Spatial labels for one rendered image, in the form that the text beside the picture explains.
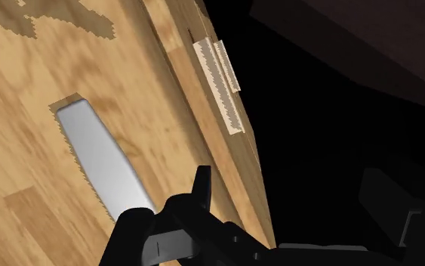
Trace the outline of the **light wooden desk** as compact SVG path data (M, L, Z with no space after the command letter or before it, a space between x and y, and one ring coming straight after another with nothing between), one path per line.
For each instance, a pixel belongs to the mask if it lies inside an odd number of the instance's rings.
M193 42L202 0L0 0L0 266L98 266L113 222L59 128L84 98L157 208L212 167L211 211L276 244L250 126L231 135Z

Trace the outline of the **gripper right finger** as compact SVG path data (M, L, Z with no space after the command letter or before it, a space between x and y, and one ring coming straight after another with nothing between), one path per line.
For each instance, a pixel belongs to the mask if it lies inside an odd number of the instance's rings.
M402 266L425 266L425 200L410 195L380 169L366 168L359 202L393 244L405 249Z

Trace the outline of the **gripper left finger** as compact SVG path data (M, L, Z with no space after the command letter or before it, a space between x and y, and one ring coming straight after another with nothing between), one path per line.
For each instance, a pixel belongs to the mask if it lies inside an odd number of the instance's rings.
M198 250L180 258L181 266L277 266L270 249L238 225L213 216L210 206L211 167L200 165L191 192L171 196L164 207Z

